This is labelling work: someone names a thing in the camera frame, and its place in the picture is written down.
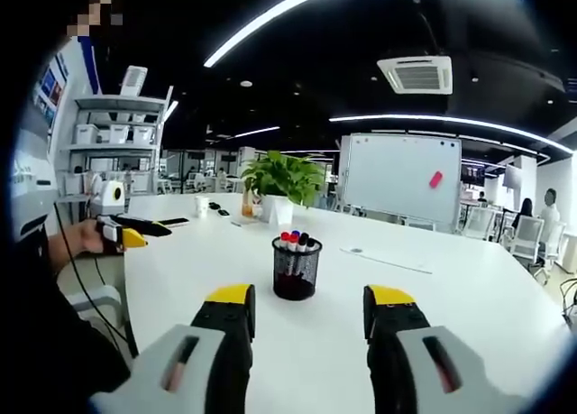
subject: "hand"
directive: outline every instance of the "hand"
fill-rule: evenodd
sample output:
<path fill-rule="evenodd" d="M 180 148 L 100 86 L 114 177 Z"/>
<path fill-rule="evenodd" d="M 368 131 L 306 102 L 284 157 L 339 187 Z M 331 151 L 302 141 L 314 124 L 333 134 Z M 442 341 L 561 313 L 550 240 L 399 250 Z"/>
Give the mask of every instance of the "hand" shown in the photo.
<path fill-rule="evenodd" d="M 82 247 L 91 253 L 102 253 L 105 249 L 102 236 L 96 230 L 96 220 L 88 219 L 79 224 Z"/>

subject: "black ceiling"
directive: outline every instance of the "black ceiling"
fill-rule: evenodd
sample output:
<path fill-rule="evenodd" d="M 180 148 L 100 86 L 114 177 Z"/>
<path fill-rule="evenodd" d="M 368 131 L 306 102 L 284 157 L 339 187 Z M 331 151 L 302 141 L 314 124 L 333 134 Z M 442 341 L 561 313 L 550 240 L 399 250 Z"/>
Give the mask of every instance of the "black ceiling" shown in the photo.
<path fill-rule="evenodd" d="M 547 136 L 577 116 L 569 102 L 577 95 L 566 91 L 568 78 L 577 78 L 569 0 L 312 0 L 261 28 L 211 69 L 203 67 L 232 34 L 280 1 L 115 0 L 123 26 L 104 25 L 94 37 L 103 90 L 117 92 L 128 65 L 149 69 L 143 95 L 165 97 L 174 85 L 179 107 L 163 143 L 179 148 L 204 148 L 217 134 L 271 126 L 280 129 L 213 145 L 334 149 L 345 133 L 415 129 L 529 147 L 526 138 L 472 126 L 328 119 L 447 115 Z M 451 56 L 451 96 L 396 95 L 376 65 L 424 54 Z M 243 80 L 252 87 L 241 87 Z M 212 135 L 206 135 L 209 124 Z M 511 153 L 482 143 L 463 147 L 464 155 L 490 161 Z"/>

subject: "red eraser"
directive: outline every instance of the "red eraser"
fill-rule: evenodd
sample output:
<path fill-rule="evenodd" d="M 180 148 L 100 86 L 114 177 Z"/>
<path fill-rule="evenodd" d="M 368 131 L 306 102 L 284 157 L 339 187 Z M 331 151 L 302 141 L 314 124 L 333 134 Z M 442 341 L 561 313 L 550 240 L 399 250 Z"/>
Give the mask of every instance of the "red eraser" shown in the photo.
<path fill-rule="evenodd" d="M 443 179 L 443 174 L 440 171 L 437 171 L 435 175 L 433 175 L 433 178 L 431 178 L 431 182 L 429 182 L 429 186 L 431 186 L 431 189 L 436 189 L 436 186 L 439 185 L 441 179 Z"/>

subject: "potted plant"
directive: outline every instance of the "potted plant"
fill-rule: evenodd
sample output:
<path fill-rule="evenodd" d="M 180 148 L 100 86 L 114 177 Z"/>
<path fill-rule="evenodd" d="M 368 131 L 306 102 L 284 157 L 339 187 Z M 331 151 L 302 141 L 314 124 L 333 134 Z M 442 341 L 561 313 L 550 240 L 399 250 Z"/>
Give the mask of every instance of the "potted plant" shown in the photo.
<path fill-rule="evenodd" d="M 252 161 L 242 177 L 245 189 L 261 198 L 261 219 L 278 225 L 291 223 L 293 203 L 310 207 L 325 180 L 320 168 L 306 158 L 278 151 Z"/>

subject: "black mesh pen cup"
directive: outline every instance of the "black mesh pen cup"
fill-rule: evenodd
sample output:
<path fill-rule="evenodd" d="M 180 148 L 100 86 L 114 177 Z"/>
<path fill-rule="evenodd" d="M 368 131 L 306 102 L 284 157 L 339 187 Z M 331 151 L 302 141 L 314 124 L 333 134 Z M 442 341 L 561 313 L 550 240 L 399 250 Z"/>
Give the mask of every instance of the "black mesh pen cup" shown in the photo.
<path fill-rule="evenodd" d="M 272 240 L 274 249 L 273 289 L 282 299 L 300 301 L 312 297 L 316 287 L 318 256 L 323 245 L 315 240 L 309 252 L 291 252 L 280 247 L 280 238 Z"/>

